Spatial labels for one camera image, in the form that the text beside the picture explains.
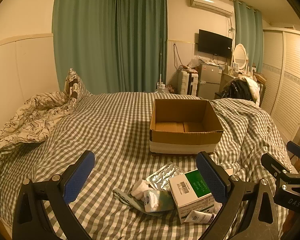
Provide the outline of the white ointment tube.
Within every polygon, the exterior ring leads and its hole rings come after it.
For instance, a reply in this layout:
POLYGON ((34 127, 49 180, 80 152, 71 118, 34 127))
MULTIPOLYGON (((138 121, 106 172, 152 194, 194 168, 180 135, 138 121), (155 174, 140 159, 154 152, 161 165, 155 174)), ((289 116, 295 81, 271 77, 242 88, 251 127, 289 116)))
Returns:
POLYGON ((201 211, 191 211, 185 218, 185 223, 196 223, 196 224, 211 224, 216 217, 214 213, 207 213, 201 211))

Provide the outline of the white green medicine box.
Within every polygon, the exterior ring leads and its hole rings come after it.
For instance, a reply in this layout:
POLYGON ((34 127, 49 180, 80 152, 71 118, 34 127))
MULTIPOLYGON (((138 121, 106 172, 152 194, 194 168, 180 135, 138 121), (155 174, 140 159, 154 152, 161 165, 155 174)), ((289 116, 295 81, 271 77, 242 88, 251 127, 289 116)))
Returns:
POLYGON ((213 213, 215 199, 198 170, 170 178, 169 182, 181 223, 193 210, 213 213))

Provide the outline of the grey green face mask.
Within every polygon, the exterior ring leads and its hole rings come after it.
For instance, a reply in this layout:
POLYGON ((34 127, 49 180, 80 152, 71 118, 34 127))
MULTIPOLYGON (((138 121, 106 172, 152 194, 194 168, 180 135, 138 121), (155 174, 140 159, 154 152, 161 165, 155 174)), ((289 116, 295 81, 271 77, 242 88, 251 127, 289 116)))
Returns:
POLYGON ((117 200, 119 200, 122 204, 133 207, 137 211, 153 217, 161 217, 165 213, 175 209, 174 200, 168 191, 158 191, 158 190, 155 191, 160 193, 159 200, 160 200, 161 212, 154 212, 154 213, 147 213, 144 210, 143 201, 137 200, 131 194, 127 194, 119 189, 114 189, 112 192, 113 192, 113 196, 117 200))

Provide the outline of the silver foil blister pack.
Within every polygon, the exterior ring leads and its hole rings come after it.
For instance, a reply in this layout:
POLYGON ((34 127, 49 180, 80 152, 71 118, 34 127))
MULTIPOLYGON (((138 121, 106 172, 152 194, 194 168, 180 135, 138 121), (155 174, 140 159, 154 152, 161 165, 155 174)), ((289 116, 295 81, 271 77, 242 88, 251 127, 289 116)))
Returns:
POLYGON ((183 170, 170 161, 149 175, 145 180, 155 190, 170 191, 169 179, 180 174, 183 174, 183 170))

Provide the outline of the white plastic bundle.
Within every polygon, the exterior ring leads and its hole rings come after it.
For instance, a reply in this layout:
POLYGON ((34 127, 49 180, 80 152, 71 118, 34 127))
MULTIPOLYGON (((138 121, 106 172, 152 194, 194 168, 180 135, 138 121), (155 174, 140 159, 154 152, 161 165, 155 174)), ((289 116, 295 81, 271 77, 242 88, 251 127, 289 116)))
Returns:
POLYGON ((137 200, 143 201, 144 210, 147 213, 161 212, 160 193, 151 189, 146 180, 138 180, 132 187, 131 195, 137 200))

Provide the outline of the black jacket on chair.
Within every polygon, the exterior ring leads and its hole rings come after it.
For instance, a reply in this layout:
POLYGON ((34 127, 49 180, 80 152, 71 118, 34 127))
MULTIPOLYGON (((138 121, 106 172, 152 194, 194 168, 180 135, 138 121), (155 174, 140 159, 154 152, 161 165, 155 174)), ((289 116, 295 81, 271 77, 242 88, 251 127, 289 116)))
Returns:
POLYGON ((245 79, 232 79, 220 92, 221 98, 244 99, 255 102, 249 85, 245 79))

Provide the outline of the white louvered wardrobe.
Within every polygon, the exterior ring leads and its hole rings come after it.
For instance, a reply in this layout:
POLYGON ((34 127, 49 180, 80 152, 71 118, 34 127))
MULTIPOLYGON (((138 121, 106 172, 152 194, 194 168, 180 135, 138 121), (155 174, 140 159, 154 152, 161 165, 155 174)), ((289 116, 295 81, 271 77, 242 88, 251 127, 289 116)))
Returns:
POLYGON ((266 90, 261 103, 284 141, 300 129, 300 31, 266 28, 262 74, 266 90))

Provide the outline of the floral white duvet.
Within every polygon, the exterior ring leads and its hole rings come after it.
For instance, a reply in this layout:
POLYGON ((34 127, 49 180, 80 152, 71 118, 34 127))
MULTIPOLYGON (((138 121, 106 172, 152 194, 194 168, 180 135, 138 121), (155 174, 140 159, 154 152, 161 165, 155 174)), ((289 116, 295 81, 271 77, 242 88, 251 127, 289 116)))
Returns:
POLYGON ((42 93, 31 97, 0 130, 0 150, 48 139, 57 122, 73 112, 77 100, 77 92, 42 93))

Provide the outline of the white oval vanity mirror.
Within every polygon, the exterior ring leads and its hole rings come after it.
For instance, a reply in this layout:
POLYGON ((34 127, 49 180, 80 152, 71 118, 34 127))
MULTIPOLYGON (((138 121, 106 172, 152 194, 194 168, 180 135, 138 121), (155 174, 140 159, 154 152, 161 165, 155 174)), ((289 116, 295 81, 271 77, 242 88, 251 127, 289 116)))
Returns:
POLYGON ((248 64, 248 53, 243 46, 239 43, 235 46, 234 52, 232 54, 232 66, 236 71, 245 70, 248 64))

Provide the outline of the open cardboard box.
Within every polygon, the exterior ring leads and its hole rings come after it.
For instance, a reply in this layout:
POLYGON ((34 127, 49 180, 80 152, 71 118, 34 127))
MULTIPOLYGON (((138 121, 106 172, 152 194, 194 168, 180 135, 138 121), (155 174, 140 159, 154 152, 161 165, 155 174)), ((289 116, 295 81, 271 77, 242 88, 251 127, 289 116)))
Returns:
POLYGON ((208 100, 156 99, 149 126, 149 150, 160 154, 212 153, 223 127, 208 100))

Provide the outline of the silver mini fridge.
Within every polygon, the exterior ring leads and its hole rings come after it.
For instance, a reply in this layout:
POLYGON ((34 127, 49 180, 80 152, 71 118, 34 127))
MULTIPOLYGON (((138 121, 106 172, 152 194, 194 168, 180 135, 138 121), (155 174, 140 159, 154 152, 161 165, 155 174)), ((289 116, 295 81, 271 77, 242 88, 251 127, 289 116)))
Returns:
POLYGON ((198 96, 212 100, 219 91, 222 69, 213 64, 201 64, 199 68, 198 96))

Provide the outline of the white suitcase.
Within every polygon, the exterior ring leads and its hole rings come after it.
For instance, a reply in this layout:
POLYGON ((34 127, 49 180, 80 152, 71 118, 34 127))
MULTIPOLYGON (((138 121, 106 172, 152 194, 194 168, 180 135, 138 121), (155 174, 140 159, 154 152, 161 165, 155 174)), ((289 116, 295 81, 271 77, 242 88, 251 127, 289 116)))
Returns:
POLYGON ((198 73, 179 71, 178 74, 178 93, 180 95, 196 96, 198 87, 198 73))

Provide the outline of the grey checkered bed cover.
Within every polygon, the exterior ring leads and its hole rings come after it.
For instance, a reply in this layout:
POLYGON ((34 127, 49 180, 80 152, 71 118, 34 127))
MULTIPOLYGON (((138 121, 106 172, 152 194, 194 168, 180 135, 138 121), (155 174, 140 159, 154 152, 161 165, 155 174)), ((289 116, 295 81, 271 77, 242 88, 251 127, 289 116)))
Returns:
MULTIPOLYGON (((149 123, 157 93, 87 95, 73 113, 62 118, 51 136, 39 144, 25 144, 0 154, 0 219, 11 226, 17 195, 24 179, 44 181, 62 173, 90 150, 96 163, 84 188, 70 207, 93 239, 198 239, 205 227, 181 223, 176 211, 147 216, 114 198, 114 189, 130 192, 134 182, 168 162, 183 171, 196 168, 193 155, 149 152, 149 123)), ((244 181, 274 177, 262 166, 270 153, 290 172, 286 145, 270 115, 254 103, 240 99, 212 100, 224 129, 212 159, 244 181)))

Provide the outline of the small green window curtain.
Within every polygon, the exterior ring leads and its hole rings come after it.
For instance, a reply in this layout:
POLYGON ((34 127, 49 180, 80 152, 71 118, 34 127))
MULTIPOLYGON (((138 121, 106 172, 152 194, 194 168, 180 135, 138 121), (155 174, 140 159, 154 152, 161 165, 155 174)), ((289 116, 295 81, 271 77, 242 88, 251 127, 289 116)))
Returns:
POLYGON ((234 0, 236 44, 243 44, 249 57, 248 66, 261 72, 263 67, 264 35, 262 13, 246 3, 234 0))

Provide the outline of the checkered pillow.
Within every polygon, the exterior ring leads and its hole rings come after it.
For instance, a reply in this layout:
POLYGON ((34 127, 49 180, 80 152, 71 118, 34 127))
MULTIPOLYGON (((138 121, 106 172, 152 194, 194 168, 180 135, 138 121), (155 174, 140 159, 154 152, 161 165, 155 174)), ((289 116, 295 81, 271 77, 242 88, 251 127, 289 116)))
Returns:
POLYGON ((69 69, 65 80, 64 93, 68 99, 68 103, 73 106, 80 100, 91 95, 85 87, 83 80, 72 68, 69 69))

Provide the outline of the clear water jug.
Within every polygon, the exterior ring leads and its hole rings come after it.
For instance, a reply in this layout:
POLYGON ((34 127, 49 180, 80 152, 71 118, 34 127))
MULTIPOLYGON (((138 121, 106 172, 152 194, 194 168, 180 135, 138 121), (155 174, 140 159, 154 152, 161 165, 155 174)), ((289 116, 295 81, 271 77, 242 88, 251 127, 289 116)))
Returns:
POLYGON ((162 82, 158 82, 157 83, 157 88, 155 90, 156 93, 165 93, 165 94, 169 94, 169 90, 166 87, 166 85, 162 82))

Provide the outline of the white air conditioner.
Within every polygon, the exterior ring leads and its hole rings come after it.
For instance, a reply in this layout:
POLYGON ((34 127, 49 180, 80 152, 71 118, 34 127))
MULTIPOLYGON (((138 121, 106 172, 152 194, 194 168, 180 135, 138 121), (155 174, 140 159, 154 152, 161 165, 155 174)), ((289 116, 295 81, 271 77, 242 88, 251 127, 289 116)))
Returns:
POLYGON ((191 0, 191 7, 208 10, 226 17, 230 17, 234 13, 232 5, 220 0, 191 0))

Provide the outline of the large green curtain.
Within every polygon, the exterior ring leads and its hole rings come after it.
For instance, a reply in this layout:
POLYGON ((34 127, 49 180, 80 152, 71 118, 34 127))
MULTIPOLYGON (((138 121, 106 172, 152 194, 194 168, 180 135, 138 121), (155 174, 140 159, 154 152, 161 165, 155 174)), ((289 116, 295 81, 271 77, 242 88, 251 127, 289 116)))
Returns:
POLYGON ((153 92, 166 78, 167 0, 54 0, 57 78, 93 94, 153 92))

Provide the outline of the black wall television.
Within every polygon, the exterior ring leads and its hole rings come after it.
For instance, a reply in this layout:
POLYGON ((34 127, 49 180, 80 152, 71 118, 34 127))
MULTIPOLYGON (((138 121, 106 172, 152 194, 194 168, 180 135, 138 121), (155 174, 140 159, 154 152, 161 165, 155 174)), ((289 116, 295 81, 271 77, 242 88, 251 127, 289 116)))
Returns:
POLYGON ((198 51, 230 59, 232 56, 232 39, 199 29, 198 51))

